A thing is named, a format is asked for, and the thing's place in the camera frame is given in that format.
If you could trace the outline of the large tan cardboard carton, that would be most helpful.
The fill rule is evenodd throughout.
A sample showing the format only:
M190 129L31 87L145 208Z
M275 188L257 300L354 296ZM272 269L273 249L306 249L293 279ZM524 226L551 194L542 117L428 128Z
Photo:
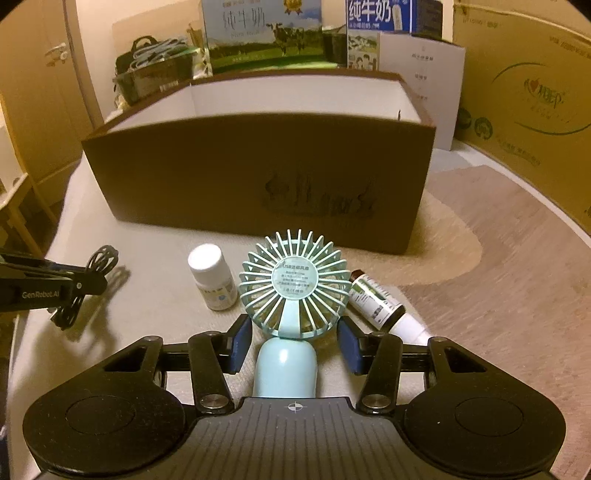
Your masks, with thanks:
M568 1L457 1L460 140L590 229L590 22Z

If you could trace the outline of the brown open cardboard box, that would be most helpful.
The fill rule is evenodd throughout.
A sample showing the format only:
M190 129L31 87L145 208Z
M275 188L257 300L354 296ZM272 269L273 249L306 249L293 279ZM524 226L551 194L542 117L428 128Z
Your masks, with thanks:
M401 76L301 68L190 81L82 146L121 221L401 254L435 136Z

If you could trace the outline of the white wooden chair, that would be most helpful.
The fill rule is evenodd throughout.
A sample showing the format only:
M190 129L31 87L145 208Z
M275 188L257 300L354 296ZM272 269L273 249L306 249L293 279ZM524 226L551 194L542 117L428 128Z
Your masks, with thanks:
M38 192L37 185L26 172L18 158L15 147L5 124L1 125L1 227L16 232L29 252L36 257L43 257L43 251L26 226L26 219L21 212L21 205L32 192L37 204L47 216L49 222L57 225L57 219L48 204Z

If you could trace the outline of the small white pill bottle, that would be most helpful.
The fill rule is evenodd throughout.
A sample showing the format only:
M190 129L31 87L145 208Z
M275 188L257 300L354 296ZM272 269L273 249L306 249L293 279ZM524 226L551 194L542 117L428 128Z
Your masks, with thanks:
M187 264L209 309L224 311L235 305L238 291L221 248L211 243L198 245L189 253Z

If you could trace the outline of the mint green handheld fan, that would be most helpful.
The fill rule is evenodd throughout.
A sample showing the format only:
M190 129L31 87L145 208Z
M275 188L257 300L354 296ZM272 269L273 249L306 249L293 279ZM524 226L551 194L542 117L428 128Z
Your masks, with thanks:
M253 395L317 395L312 342L334 329L345 313L350 275L341 250L311 231L277 232L247 254L239 273L239 299L266 335L256 358Z

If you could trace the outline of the dark spray bottle white cap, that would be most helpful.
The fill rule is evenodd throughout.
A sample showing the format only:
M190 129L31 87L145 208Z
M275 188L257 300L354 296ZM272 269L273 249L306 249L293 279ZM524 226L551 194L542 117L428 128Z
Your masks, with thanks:
M427 346L427 327L400 300L363 270L353 270L349 306L378 332L400 337L405 344Z

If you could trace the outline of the blue milk carton box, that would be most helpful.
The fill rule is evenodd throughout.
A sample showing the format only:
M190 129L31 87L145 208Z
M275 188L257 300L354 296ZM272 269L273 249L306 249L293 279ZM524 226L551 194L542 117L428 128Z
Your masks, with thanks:
M412 34L441 40L443 3L432 0L346 1L346 65L376 71L380 34Z

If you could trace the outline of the white printed box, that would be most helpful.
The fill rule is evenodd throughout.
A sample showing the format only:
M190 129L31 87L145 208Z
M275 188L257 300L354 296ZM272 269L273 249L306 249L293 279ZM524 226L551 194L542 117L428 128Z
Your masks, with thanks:
M379 66L397 73L423 103L436 125L434 146L451 150L460 105L466 49L443 40L381 33Z

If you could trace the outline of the green milk carton box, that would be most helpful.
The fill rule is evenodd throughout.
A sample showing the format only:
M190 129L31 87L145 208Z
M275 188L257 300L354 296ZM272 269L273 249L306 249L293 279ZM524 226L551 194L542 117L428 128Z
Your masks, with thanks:
M215 74L325 59L320 1L209 0L201 7Z

